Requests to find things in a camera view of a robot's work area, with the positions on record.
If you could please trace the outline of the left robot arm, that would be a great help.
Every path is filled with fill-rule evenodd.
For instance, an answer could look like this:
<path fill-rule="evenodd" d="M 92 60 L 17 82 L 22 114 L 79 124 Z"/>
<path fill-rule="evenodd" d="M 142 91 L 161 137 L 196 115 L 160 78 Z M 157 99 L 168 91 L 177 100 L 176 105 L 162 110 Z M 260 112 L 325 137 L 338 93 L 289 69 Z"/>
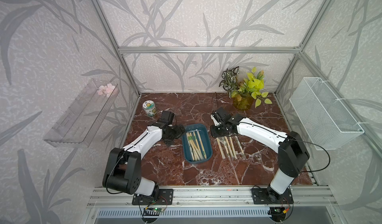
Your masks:
<path fill-rule="evenodd" d="M 156 196 L 156 182 L 142 177 L 141 160 L 159 141 L 171 145 L 185 133 L 182 125 L 155 123 L 133 142 L 123 148 L 114 148 L 109 153 L 102 186 L 110 194 L 139 194 Z"/>

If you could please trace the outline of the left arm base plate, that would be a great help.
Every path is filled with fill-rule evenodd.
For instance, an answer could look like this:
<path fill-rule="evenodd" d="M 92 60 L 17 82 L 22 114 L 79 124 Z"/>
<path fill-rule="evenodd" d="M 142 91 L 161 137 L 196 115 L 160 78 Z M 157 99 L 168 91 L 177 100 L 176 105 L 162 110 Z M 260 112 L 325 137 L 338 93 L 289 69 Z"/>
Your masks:
<path fill-rule="evenodd" d="M 134 194 L 133 206 L 148 205 L 172 205 L 174 198 L 174 189 L 159 188 L 155 189 L 153 194 L 147 196 L 142 194 Z"/>

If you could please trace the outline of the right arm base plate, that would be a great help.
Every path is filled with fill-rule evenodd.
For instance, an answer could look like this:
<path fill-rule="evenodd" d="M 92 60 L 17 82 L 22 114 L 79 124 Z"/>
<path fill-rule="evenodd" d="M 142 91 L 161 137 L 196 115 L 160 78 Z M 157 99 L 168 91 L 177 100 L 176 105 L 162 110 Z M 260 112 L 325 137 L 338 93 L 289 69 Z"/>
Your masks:
<path fill-rule="evenodd" d="M 292 197 L 291 189 L 288 187 L 283 194 L 274 191 L 270 186 L 261 188 L 257 185 L 251 189 L 251 195 L 254 204 L 262 205 L 292 205 L 294 200 Z"/>

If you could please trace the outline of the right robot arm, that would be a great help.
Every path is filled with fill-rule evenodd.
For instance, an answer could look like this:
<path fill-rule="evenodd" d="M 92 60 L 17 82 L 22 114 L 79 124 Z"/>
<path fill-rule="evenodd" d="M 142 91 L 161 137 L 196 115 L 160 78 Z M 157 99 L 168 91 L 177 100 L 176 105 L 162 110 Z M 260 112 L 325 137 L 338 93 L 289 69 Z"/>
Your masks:
<path fill-rule="evenodd" d="M 296 132 L 279 132 L 240 114 L 230 115 L 223 108 L 212 112 L 210 127 L 214 138 L 246 136 L 278 154 L 278 170 L 268 186 L 268 193 L 280 196 L 302 172 L 310 158 L 305 143 Z"/>

